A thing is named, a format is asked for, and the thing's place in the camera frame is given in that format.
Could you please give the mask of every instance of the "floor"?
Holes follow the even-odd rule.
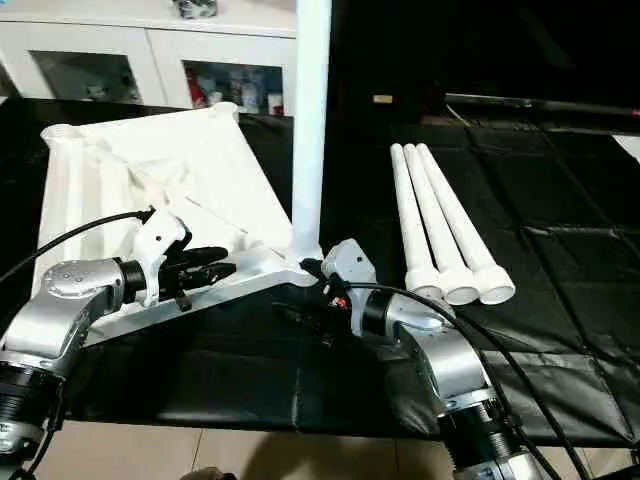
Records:
[[[577,478],[562,450],[543,451],[563,478]],[[580,453],[593,475],[631,464],[627,450]],[[452,470],[436,442],[67,422],[37,477],[178,480],[206,466],[240,480],[444,480]]]

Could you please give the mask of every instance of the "white pvc pipe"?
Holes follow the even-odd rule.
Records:
[[[475,274],[480,301],[487,305],[506,302],[516,292],[509,274],[496,264],[427,146],[421,143],[417,149],[458,247]]]
[[[451,305],[471,303],[478,299],[473,272],[467,268],[460,256],[456,241],[449,230],[416,147],[411,144],[405,145],[404,156],[433,256],[440,271],[440,287],[444,299]]]
[[[300,260],[322,258],[319,238],[331,0],[298,0],[297,4],[292,254]]]
[[[425,297],[442,298],[438,271],[434,268],[429,253],[429,245],[422,228],[420,212],[411,186],[402,146],[391,146],[393,177],[396,185],[396,199],[400,214],[402,243],[407,261],[405,284],[407,290]]]

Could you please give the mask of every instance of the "black plastic sheet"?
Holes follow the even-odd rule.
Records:
[[[35,246],[46,175],[40,131],[161,109],[9,100],[0,107],[0,270]],[[292,122],[243,116],[241,127],[285,210]],[[321,242],[353,237],[378,280],[405,265],[388,148],[425,142],[497,261],[509,302],[464,307],[514,352],[569,436],[583,445],[640,438],[640,165],[607,136],[329,122]],[[28,298],[30,272],[4,285],[4,325]],[[68,391],[92,421],[437,436],[414,366],[397,349],[345,334],[321,315],[283,314],[310,292],[282,286],[88,348]],[[478,338],[478,346],[488,349]],[[487,352],[539,442],[548,425],[504,360]]]

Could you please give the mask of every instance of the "white cabinet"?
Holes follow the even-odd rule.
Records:
[[[190,108],[222,96],[293,115],[295,0],[219,5],[184,20],[168,0],[15,0],[0,5],[0,60],[28,98]]]
[[[143,29],[0,22],[0,45],[23,97],[166,104]]]
[[[268,113],[269,96],[279,95],[285,115],[293,115],[294,39],[167,30],[149,31],[149,39],[168,105],[192,106],[188,73],[210,85],[200,85],[207,95],[217,91],[224,100],[254,105],[253,113]]]

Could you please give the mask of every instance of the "pipe end cap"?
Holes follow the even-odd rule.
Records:
[[[407,290],[422,297],[442,298],[440,274],[436,269],[411,270],[404,277]]]
[[[504,303],[516,293],[511,277],[499,265],[492,265],[476,272],[476,287],[480,292],[480,301],[485,305]]]
[[[449,305],[467,305],[478,299],[476,279],[468,268],[456,268],[440,273],[440,286]]]

